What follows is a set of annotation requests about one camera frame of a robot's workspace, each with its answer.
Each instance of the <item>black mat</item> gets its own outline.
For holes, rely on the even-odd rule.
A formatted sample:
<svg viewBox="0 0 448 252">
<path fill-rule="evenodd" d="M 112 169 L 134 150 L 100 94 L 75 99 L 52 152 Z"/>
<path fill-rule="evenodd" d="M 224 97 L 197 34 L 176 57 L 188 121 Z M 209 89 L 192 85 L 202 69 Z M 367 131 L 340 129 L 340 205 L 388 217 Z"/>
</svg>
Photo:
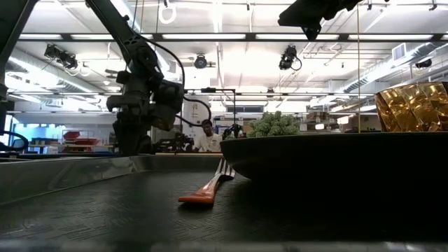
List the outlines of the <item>black mat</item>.
<svg viewBox="0 0 448 252">
<path fill-rule="evenodd" d="M 177 198 L 213 173 L 149 171 L 54 192 L 0 208 L 0 239 L 105 242 L 442 241 L 447 222 L 409 212 L 378 218 L 399 205 L 360 205 L 305 197 L 288 185 L 224 182 L 213 208 Z"/>
</svg>

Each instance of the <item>black bowl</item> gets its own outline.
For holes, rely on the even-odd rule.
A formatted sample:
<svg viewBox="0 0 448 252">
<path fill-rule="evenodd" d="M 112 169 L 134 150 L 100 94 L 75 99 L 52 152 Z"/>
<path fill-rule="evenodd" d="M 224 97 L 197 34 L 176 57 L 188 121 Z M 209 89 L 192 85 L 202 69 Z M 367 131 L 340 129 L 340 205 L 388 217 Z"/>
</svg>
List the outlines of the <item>black bowl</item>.
<svg viewBox="0 0 448 252">
<path fill-rule="evenodd" d="M 221 149 L 254 181 L 365 186 L 434 177 L 445 168 L 446 143 L 448 132 L 317 134 L 227 140 Z"/>
</svg>

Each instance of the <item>ceiling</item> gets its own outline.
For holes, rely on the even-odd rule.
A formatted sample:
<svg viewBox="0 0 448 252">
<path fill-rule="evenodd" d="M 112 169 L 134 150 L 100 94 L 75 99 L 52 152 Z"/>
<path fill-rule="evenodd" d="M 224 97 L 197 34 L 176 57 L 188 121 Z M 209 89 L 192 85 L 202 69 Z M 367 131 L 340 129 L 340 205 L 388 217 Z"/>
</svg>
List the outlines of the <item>ceiling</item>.
<svg viewBox="0 0 448 252">
<path fill-rule="evenodd" d="M 158 4 L 155 0 L 127 1 L 112 0 L 115 7 L 131 17 L 134 12 L 135 23 L 142 33 L 300 33 L 300 28 L 280 27 L 277 24 L 279 14 L 293 0 L 172 0 L 170 6 L 176 8 L 176 18 L 170 24 L 158 20 Z M 383 34 L 437 34 L 448 32 L 448 0 L 438 0 L 438 7 L 429 11 L 431 0 L 373 0 L 372 10 L 368 10 L 368 1 L 352 11 L 343 10 L 327 22 L 322 21 L 322 33 L 383 33 Z M 163 11 L 163 17 L 169 19 L 170 10 Z M 23 33 L 108 33 L 95 14 L 79 0 L 40 0 Z M 16 48 L 35 58 L 62 69 L 56 62 L 50 62 L 43 56 L 48 42 L 20 41 Z M 105 70 L 125 69 L 116 43 L 102 42 L 51 42 L 58 48 L 76 54 L 81 73 L 75 77 L 107 92 L 117 92 L 118 84 L 108 79 Z M 361 71 L 374 66 L 391 56 L 391 50 L 399 43 L 291 43 L 291 42 L 160 42 L 175 53 L 185 64 L 192 62 L 198 54 L 204 54 L 210 62 L 220 61 L 222 83 L 218 81 L 216 68 L 205 73 L 192 67 L 186 74 L 206 74 L 210 84 L 223 88 L 237 88 L 244 92 L 265 92 L 267 88 L 276 88 L 281 92 L 300 92 L 307 88 L 316 88 L 315 92 L 328 91 L 329 81 L 345 81 Z M 280 71 L 280 55 L 288 45 L 294 45 L 302 60 L 298 72 Z M 164 61 L 172 61 L 167 53 L 160 51 Z M 444 66 L 447 57 L 438 55 L 434 65 Z M 81 69 L 69 71 L 76 74 Z M 429 69 L 412 72 L 423 74 Z M 410 68 L 397 69 L 378 81 L 395 85 L 409 79 Z M 194 83 L 187 82 L 187 88 Z"/>
</svg>

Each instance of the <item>ceiling light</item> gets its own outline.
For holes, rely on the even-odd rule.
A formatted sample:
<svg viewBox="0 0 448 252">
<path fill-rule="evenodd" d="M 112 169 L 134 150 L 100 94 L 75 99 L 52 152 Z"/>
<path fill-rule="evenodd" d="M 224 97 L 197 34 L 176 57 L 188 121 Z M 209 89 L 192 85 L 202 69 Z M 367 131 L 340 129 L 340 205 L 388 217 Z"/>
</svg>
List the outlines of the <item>ceiling light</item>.
<svg viewBox="0 0 448 252">
<path fill-rule="evenodd" d="M 433 35 L 427 34 L 382 34 L 382 35 L 359 35 L 359 39 L 363 40 L 419 40 L 419 39 L 431 39 Z M 350 40 L 357 40 L 358 35 L 350 35 Z"/>
<path fill-rule="evenodd" d="M 92 39 L 92 40 L 113 40 L 110 34 L 72 34 L 70 35 L 74 40 Z"/>
<path fill-rule="evenodd" d="M 154 39 L 152 34 L 140 34 L 142 37 L 147 38 L 147 39 Z"/>
<path fill-rule="evenodd" d="M 245 39 L 245 34 L 163 34 L 163 39 Z"/>
<path fill-rule="evenodd" d="M 72 85 L 72 86 L 74 86 L 75 88 L 78 88 L 79 90 L 84 91 L 84 92 L 91 92 L 90 89 L 85 88 L 85 87 L 83 87 L 83 86 L 81 86 L 81 85 L 79 85 L 77 83 L 72 82 L 72 81 L 68 81 L 67 79 L 65 80 L 65 82 L 70 84 L 70 85 Z"/>
<path fill-rule="evenodd" d="M 371 111 L 377 109 L 376 105 L 368 105 L 368 106 L 363 106 L 360 108 L 361 111 Z"/>
<path fill-rule="evenodd" d="M 349 116 L 344 116 L 344 117 L 338 118 L 337 124 L 339 124 L 339 125 L 349 124 L 349 119 L 350 119 Z"/>
<path fill-rule="evenodd" d="M 53 95 L 52 92 L 12 92 L 12 95 Z"/>
<path fill-rule="evenodd" d="M 278 40 L 308 40 L 305 34 L 256 34 L 256 39 L 278 39 Z M 337 40 L 338 34 L 320 34 L 316 40 Z"/>
<path fill-rule="evenodd" d="M 25 101 L 28 101 L 28 102 L 41 103 L 40 99 L 37 99 L 35 97 L 30 97 L 29 95 L 25 95 L 25 94 L 22 94 L 20 96 L 14 95 L 14 94 L 9 94 L 8 96 L 14 97 L 14 98 L 17 98 L 17 99 L 22 99 L 22 100 L 25 100 Z"/>
<path fill-rule="evenodd" d="M 21 34 L 19 39 L 62 39 L 62 36 L 60 34 Z"/>
<path fill-rule="evenodd" d="M 63 92 L 61 95 L 99 95 L 99 93 L 73 93 L 73 92 Z"/>
<path fill-rule="evenodd" d="M 305 34 L 256 34 L 256 39 L 305 40 Z"/>
<path fill-rule="evenodd" d="M 316 128 L 316 130 L 323 130 L 323 129 L 325 128 L 325 125 L 323 125 L 323 124 L 317 124 L 317 125 L 315 126 L 315 128 Z"/>
</svg>

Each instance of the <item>overhead camera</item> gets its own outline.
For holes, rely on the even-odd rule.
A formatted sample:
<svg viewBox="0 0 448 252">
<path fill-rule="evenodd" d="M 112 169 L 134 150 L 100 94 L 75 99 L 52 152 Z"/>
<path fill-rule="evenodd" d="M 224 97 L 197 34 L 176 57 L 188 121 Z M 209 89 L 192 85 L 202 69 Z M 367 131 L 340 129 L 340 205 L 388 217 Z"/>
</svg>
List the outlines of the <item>overhead camera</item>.
<svg viewBox="0 0 448 252">
<path fill-rule="evenodd" d="M 300 62 L 299 69 L 293 68 L 293 63 L 295 60 Z M 295 45 L 288 45 L 287 49 L 285 50 L 285 53 L 281 56 L 279 68 L 280 70 L 292 69 L 294 71 L 298 71 L 302 68 L 302 62 L 297 57 L 297 50 L 295 49 Z"/>
<path fill-rule="evenodd" d="M 420 68 L 426 68 L 426 67 L 430 67 L 433 65 L 433 61 L 431 59 L 427 59 L 423 62 L 419 62 L 415 64 L 415 67 L 420 69 Z"/>
<path fill-rule="evenodd" d="M 43 55 L 50 60 L 56 60 L 56 62 L 62 64 L 64 68 L 76 69 L 78 67 L 76 55 L 68 54 L 63 50 L 56 48 L 55 45 L 47 45 L 47 49 L 45 49 Z"/>
<path fill-rule="evenodd" d="M 195 67 L 197 69 L 204 69 L 207 67 L 207 60 L 205 59 L 205 55 L 198 55 L 196 57 Z"/>
</svg>

